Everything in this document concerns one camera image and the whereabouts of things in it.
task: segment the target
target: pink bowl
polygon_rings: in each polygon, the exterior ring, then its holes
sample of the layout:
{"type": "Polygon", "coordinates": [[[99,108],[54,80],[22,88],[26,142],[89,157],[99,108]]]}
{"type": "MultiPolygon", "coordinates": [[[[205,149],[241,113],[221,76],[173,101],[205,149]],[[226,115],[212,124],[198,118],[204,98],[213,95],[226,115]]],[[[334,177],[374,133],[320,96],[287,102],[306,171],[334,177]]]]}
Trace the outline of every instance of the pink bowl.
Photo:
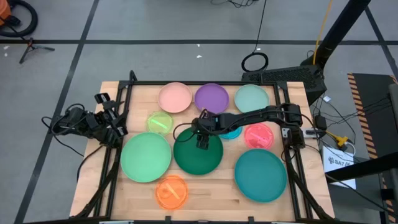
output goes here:
{"type": "Polygon", "coordinates": [[[183,83],[169,83],[159,91],[157,102],[164,111],[179,113],[191,104],[192,92],[183,83]]]}

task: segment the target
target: tripod leg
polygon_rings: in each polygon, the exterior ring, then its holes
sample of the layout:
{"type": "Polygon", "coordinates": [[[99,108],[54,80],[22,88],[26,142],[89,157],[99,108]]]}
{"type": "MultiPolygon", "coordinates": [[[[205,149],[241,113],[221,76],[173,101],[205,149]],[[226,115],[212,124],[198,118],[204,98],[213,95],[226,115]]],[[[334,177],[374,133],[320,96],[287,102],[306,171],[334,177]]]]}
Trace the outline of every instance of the tripod leg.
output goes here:
{"type": "Polygon", "coordinates": [[[52,47],[44,47],[44,46],[41,46],[41,45],[34,45],[33,48],[34,48],[34,50],[35,49],[44,49],[44,50],[50,50],[50,51],[54,51],[55,50],[52,47]]]}
{"type": "Polygon", "coordinates": [[[25,57],[26,57],[27,53],[29,52],[29,49],[30,49],[30,46],[27,46],[24,54],[22,55],[21,59],[19,60],[20,64],[24,63],[25,57]]]}

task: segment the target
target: dark green bowl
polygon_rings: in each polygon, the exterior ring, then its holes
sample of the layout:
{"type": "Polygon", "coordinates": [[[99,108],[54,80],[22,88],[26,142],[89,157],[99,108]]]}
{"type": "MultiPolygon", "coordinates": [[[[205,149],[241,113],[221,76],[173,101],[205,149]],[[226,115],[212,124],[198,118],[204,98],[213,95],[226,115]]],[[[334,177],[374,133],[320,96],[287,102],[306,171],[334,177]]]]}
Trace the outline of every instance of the dark green bowl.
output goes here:
{"type": "Polygon", "coordinates": [[[182,170],[193,175],[204,175],[210,173],[223,158],[223,143],[218,136],[209,137],[209,148],[207,150],[197,147],[197,136],[192,135],[191,128],[184,130],[178,135],[174,143],[174,159],[182,170]]]}

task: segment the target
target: pink plate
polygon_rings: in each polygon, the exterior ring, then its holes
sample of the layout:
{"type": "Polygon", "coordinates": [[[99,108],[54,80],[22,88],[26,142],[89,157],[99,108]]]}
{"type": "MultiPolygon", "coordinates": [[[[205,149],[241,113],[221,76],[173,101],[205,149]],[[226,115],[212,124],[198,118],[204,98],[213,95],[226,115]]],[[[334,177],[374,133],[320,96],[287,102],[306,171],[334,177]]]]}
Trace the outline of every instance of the pink plate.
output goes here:
{"type": "Polygon", "coordinates": [[[157,102],[163,110],[178,113],[189,107],[192,102],[192,92],[183,83],[169,83],[160,90],[157,102]]]}
{"type": "Polygon", "coordinates": [[[244,131],[244,141],[250,149],[270,149],[274,144],[274,133],[265,124],[252,124],[244,131]]]}

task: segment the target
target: yellow cable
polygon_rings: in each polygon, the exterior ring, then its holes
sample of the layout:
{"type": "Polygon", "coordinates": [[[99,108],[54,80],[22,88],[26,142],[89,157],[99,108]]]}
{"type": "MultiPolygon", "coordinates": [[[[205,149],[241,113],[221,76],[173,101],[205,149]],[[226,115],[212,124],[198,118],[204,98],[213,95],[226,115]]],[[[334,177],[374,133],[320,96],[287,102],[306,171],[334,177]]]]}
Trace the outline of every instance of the yellow cable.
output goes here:
{"type": "Polygon", "coordinates": [[[319,32],[318,39],[317,39],[317,42],[315,44],[315,50],[313,51],[313,59],[312,59],[312,64],[313,65],[315,65],[315,58],[317,57],[317,50],[318,50],[319,40],[321,39],[323,28],[325,27],[326,20],[328,19],[328,15],[329,15],[329,11],[330,11],[332,2],[333,2],[333,0],[330,0],[329,6],[328,6],[328,10],[326,11],[325,17],[323,18],[321,31],[319,32]]]}

